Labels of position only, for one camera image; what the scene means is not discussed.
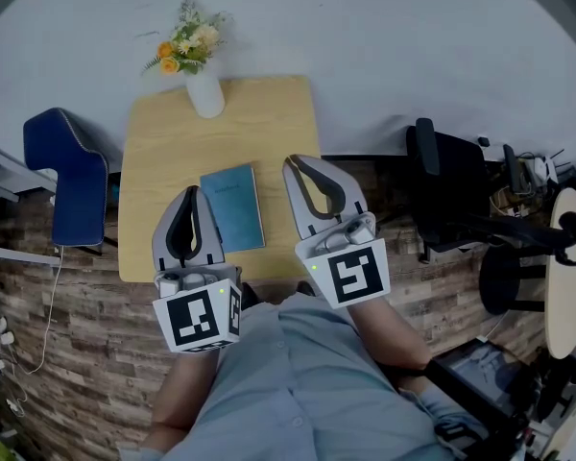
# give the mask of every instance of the white vase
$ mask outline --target white vase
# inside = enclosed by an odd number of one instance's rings
[[[224,110],[224,94],[220,81],[209,67],[196,74],[185,73],[185,86],[188,89],[192,106],[203,118],[213,118]]]

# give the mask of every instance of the floor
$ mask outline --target floor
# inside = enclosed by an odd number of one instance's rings
[[[399,212],[406,198],[400,176],[378,161],[338,161],[360,181],[378,219]],[[0,219],[0,245],[51,255],[49,194],[34,192],[10,204]],[[439,353],[489,333],[498,322],[480,304],[478,270],[483,250],[437,255],[418,261],[420,241],[409,216],[381,234],[387,241],[392,281],[390,302]],[[107,236],[117,238],[117,205],[109,204]],[[152,284],[120,280],[117,252],[102,256],[64,251],[54,299],[45,363],[37,374],[17,369],[28,400],[16,419],[4,398],[21,396],[12,373],[0,377],[0,408],[25,431],[31,458],[117,459],[118,448],[134,448],[146,435],[154,396],[173,361],[156,323]],[[13,330],[14,350],[28,370],[40,359],[57,269],[0,260],[0,315]],[[289,295],[296,281],[252,282],[270,301]],[[511,311],[491,339],[523,359],[544,343],[538,313]]]

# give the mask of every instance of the orange flower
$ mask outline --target orange flower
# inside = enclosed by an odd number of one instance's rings
[[[160,70],[164,75],[173,75],[180,71],[180,65],[174,58],[163,58],[160,60]]]
[[[157,47],[157,55],[159,58],[168,58],[173,54],[173,45],[169,41],[161,42]]]

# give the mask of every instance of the book cover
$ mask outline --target book cover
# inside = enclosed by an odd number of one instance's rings
[[[265,245],[256,180],[249,164],[201,176],[201,189],[213,210],[225,253]]]

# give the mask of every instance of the light wood tabletop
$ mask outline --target light wood tabletop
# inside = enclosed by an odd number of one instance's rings
[[[249,163],[256,177],[266,246],[227,254],[244,279],[304,275],[281,174],[290,154],[319,156],[305,77],[222,81],[226,108],[203,119],[185,88],[143,97],[132,106],[119,201],[119,273],[153,281],[152,236],[164,209],[200,177]]]
[[[560,229],[559,219],[569,211],[576,212],[576,190],[566,188],[555,200],[550,227]],[[576,259],[576,245],[567,255]],[[554,256],[546,259],[545,314],[548,349],[564,358],[576,347],[576,266],[564,266]]]

